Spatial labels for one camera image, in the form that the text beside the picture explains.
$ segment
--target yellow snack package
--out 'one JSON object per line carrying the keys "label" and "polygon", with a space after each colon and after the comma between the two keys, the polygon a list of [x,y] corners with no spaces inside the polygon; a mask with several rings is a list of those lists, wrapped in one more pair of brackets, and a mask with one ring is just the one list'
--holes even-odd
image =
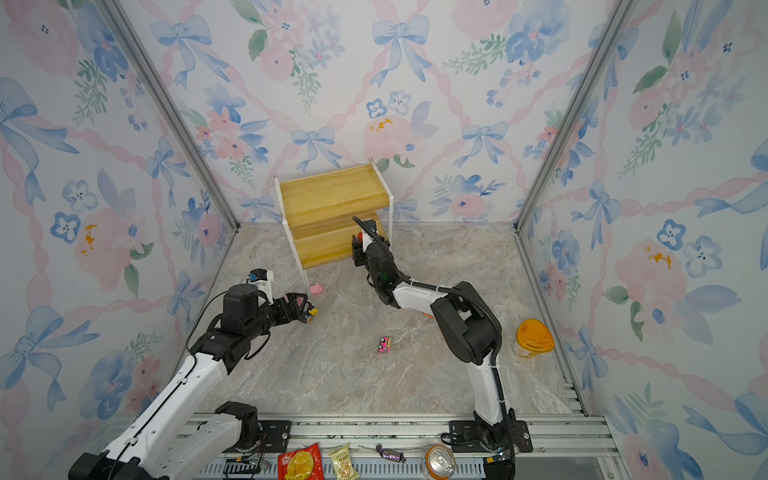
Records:
{"label": "yellow snack package", "polygon": [[336,480],[357,480],[360,474],[352,467],[349,459],[349,444],[330,453],[333,469],[336,470]]}

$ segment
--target red snack bag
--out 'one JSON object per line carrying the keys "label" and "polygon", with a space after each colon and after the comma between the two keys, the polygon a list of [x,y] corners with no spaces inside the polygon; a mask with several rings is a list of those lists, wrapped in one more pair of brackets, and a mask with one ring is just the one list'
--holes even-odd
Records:
{"label": "red snack bag", "polygon": [[317,444],[277,457],[280,480],[323,480],[323,460]]}

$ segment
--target yellow lid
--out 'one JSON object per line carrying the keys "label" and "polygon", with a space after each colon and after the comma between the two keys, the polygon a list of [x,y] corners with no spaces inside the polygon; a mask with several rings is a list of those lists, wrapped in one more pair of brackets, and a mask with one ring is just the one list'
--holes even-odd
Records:
{"label": "yellow lid", "polygon": [[554,349],[554,339],[545,324],[527,319],[518,327],[518,345],[532,352],[546,353]]}

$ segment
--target can top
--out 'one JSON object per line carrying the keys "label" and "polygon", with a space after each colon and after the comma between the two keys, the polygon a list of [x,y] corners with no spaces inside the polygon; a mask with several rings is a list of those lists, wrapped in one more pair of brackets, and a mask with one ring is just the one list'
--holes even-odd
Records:
{"label": "can top", "polygon": [[433,478],[446,480],[456,471],[456,460],[444,445],[435,445],[427,451],[426,464]]}
{"label": "can top", "polygon": [[554,349],[554,339],[545,324],[527,319],[518,327],[518,345],[532,352],[546,353]]}

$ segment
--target snack bag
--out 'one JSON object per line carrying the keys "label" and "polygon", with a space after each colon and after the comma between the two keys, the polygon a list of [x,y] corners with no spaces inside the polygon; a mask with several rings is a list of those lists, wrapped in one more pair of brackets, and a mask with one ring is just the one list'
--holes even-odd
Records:
{"label": "snack bag", "polygon": [[360,474],[352,466],[349,459],[349,443],[331,452],[331,463],[336,470],[336,480],[357,480]]}
{"label": "snack bag", "polygon": [[277,457],[280,480],[323,480],[323,460],[317,444]]}

